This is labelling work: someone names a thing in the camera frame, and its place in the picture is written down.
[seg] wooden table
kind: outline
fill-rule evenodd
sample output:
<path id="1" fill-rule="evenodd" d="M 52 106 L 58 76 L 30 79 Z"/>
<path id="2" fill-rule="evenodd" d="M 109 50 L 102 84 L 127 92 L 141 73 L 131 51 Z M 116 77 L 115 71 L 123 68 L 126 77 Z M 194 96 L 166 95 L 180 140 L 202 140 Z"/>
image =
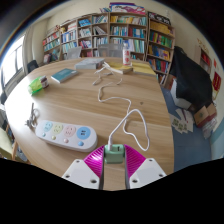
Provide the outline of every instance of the wooden table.
<path id="1" fill-rule="evenodd" d="M 98 90 L 111 81 L 119 81 L 120 76 L 110 75 L 93 86 L 98 78 L 95 70 L 79 70 L 79 74 L 64 83 L 57 83 L 51 75 L 64 69 L 74 69 L 74 65 L 83 59 L 66 60 L 45 65 L 32 71 L 12 91 L 5 103 L 10 127 L 21 149 L 30 162 L 43 170 L 61 177 L 75 159 L 84 159 L 89 153 L 73 151 L 47 144 L 24 125 L 29 119 L 31 105 L 38 109 L 40 120 L 51 120 L 90 126 L 98 135 L 97 147 L 108 143 L 108 136 L 125 117 L 128 102 L 113 99 L 104 103 L 98 101 Z M 119 58 L 105 58 L 106 62 L 122 62 Z M 49 87 L 31 96 L 27 87 L 38 76 L 46 75 Z M 123 75 L 120 85 L 103 89 L 102 99 L 112 96 L 128 98 L 132 109 L 139 109 L 147 122 L 150 148 L 142 151 L 134 138 L 126 135 L 122 127 L 113 135 L 113 144 L 127 144 L 139 151 L 146 158 L 154 158 L 168 175 L 173 173 L 174 146 L 167 106 L 155 77 L 138 75 L 132 72 Z M 138 113 L 128 118 L 126 130 L 133 132 L 142 147 L 147 146 L 144 125 Z M 104 165 L 104 190 L 125 189 L 125 169 L 122 164 Z"/>

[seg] chair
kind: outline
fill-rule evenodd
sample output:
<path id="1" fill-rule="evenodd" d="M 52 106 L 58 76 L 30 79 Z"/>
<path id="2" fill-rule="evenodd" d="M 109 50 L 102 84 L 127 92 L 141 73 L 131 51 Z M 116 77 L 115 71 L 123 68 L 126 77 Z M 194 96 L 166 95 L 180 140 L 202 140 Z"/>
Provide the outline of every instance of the chair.
<path id="1" fill-rule="evenodd" d="M 17 141 L 14 139 L 13 134 L 11 132 L 9 125 L 7 125 L 6 130 L 4 131 L 0 128 L 0 158 L 6 158 L 9 160 L 31 164 L 30 161 L 23 161 L 17 154 L 17 149 L 19 147 Z"/>
<path id="2" fill-rule="evenodd" d="M 79 58 L 82 47 L 74 47 L 68 50 L 67 60 Z"/>
<path id="3" fill-rule="evenodd" d="M 0 96 L 0 104 L 1 105 L 5 105 L 5 101 L 7 100 L 7 96 L 5 91 L 2 92 L 1 96 Z"/>
<path id="4" fill-rule="evenodd" d="M 27 64 L 28 73 L 32 72 L 35 68 L 39 68 L 36 60 L 33 60 Z"/>
<path id="5" fill-rule="evenodd" d="M 123 57 L 123 44 L 99 44 L 99 57 Z"/>

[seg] cable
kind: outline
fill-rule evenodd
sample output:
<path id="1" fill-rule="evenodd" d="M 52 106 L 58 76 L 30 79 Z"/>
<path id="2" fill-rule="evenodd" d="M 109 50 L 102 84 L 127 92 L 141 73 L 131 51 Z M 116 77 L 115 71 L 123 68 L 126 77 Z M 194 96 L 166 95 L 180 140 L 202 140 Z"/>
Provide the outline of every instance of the cable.
<path id="1" fill-rule="evenodd" d="M 106 62 L 104 62 L 104 64 L 105 64 L 105 65 L 104 65 L 104 66 L 105 66 L 104 68 L 109 69 L 109 70 L 111 71 L 111 73 L 114 75 L 114 73 L 113 73 L 112 70 L 110 69 L 110 66 L 109 66 Z M 99 71 L 97 71 L 97 72 L 95 72 L 95 73 L 100 73 L 104 68 L 100 69 Z M 121 78 L 121 80 L 120 80 L 118 83 L 116 83 L 116 85 L 119 85 L 121 82 L 122 82 L 122 78 Z M 128 109 L 127 109 L 127 115 L 125 116 L 125 118 L 120 122 L 120 124 L 119 124 L 119 125 L 114 129 L 114 131 L 110 134 L 109 141 L 108 141 L 108 146 L 109 146 L 108 149 L 110 150 L 110 149 L 111 149 L 111 146 L 112 146 L 111 142 L 112 142 L 112 135 L 113 135 L 113 133 L 120 127 L 120 125 L 123 123 L 123 121 L 125 121 L 125 122 L 124 122 L 124 126 L 123 126 L 123 131 L 124 131 L 124 133 L 125 133 L 125 134 L 128 134 L 128 135 L 132 135 L 132 136 L 135 138 L 135 141 L 137 142 L 138 146 L 139 146 L 143 151 L 147 151 L 148 148 L 149 148 L 149 145 L 150 145 L 150 139 L 149 139 L 149 136 L 148 136 L 148 131 L 147 131 L 147 126 L 146 126 L 146 123 L 145 123 L 145 119 L 144 119 L 144 116 L 142 115 L 142 113 L 141 113 L 138 109 L 134 109 L 134 110 L 132 110 L 132 111 L 129 112 L 129 109 L 130 109 L 130 107 L 131 107 L 131 100 L 129 100 L 129 99 L 127 99 L 127 98 L 122 98 L 122 97 L 110 97 L 110 98 L 107 98 L 107 99 L 105 99 L 105 100 L 101 100 L 101 99 L 100 99 L 102 89 L 103 89 L 104 87 L 106 87 L 106 86 L 111 85 L 112 83 L 114 83 L 114 82 L 110 82 L 110 83 L 108 83 L 108 84 L 102 86 L 102 87 L 99 89 L 99 93 L 98 93 L 98 101 L 101 102 L 101 103 L 103 103 L 103 102 L 105 102 L 105 101 L 107 101 L 107 100 L 111 100 L 111 99 L 122 99 L 122 100 L 126 100 L 126 101 L 128 101 L 128 102 L 129 102 L 129 106 L 128 106 Z M 148 139 L 148 146 L 146 147 L 146 149 L 144 149 L 144 148 L 140 145 L 140 143 L 138 142 L 136 136 L 135 136 L 133 133 L 127 132 L 127 131 L 125 130 L 125 126 L 126 126 L 126 123 L 127 123 L 127 120 L 126 120 L 126 119 L 127 119 L 127 117 L 128 117 L 132 112 L 134 112 L 134 111 L 137 111 L 137 112 L 141 115 L 142 120 L 143 120 L 143 123 L 144 123 L 144 125 L 145 125 L 145 134 L 146 134 L 146 137 L 147 137 L 147 139 Z"/>
<path id="2" fill-rule="evenodd" d="M 150 139 L 149 139 L 149 135 L 148 135 L 148 130 L 147 130 L 147 126 L 146 126 L 145 118 L 144 118 L 144 116 L 142 115 L 141 111 L 138 110 L 138 109 L 133 109 L 133 110 L 131 110 L 129 113 L 127 113 L 127 115 L 122 119 L 122 121 L 118 124 L 118 126 L 111 132 L 111 134 L 110 134 L 110 136 L 109 136 L 109 140 L 108 140 L 108 150 L 111 150 L 111 147 L 112 147 L 112 145 L 113 145 L 112 136 L 113 136 L 114 132 L 117 131 L 117 129 L 121 126 L 121 124 L 122 124 L 124 121 L 126 122 L 126 119 L 127 119 L 133 112 L 135 112 L 135 111 L 138 112 L 138 113 L 140 114 L 140 116 L 141 116 L 141 118 L 142 118 L 142 120 L 143 120 L 144 126 L 145 126 L 145 135 L 146 135 L 146 137 L 147 137 L 147 139 L 148 139 L 148 145 L 147 145 L 146 149 L 144 149 L 144 148 L 141 147 L 141 145 L 139 144 L 139 142 L 138 142 L 136 136 L 135 136 L 133 133 L 129 133 L 129 134 L 132 135 L 132 136 L 135 138 L 135 140 L 136 140 L 138 146 L 139 146 L 143 151 L 147 151 L 147 150 L 148 150 L 149 145 L 150 145 Z"/>

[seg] green box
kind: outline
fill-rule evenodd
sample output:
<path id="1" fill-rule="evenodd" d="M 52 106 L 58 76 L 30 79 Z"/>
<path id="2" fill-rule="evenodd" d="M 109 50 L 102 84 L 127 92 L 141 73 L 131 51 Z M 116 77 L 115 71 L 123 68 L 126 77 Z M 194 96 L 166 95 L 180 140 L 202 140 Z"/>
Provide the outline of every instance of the green box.
<path id="1" fill-rule="evenodd" d="M 108 145 L 104 147 L 104 160 L 107 164 L 119 164 L 123 163 L 124 158 L 124 146 L 113 145 L 112 149 L 108 150 Z"/>

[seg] cardboard box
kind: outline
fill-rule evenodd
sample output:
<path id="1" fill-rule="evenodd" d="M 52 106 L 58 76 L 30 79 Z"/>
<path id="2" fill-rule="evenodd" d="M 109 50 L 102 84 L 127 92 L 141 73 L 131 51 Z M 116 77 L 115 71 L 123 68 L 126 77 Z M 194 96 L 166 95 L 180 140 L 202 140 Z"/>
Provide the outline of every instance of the cardboard box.
<path id="1" fill-rule="evenodd" d="M 216 110 L 216 108 L 215 108 L 213 103 L 211 103 L 207 107 L 207 111 L 208 111 L 208 114 L 209 114 L 209 118 L 208 118 L 209 121 L 211 121 L 214 117 L 217 116 L 217 110 Z"/>
<path id="2" fill-rule="evenodd" d="M 187 110 L 191 106 L 191 103 L 188 102 L 185 99 L 177 98 L 176 97 L 176 89 L 177 89 L 177 82 L 174 79 L 173 80 L 173 85 L 172 85 L 172 88 L 171 88 L 171 95 L 173 97 L 174 104 L 178 107 L 181 107 L 181 108 L 184 108 L 184 109 Z"/>
<path id="3" fill-rule="evenodd" d="M 203 106 L 197 113 L 194 114 L 194 119 L 197 127 L 201 128 L 209 121 L 209 113 L 205 106 Z"/>

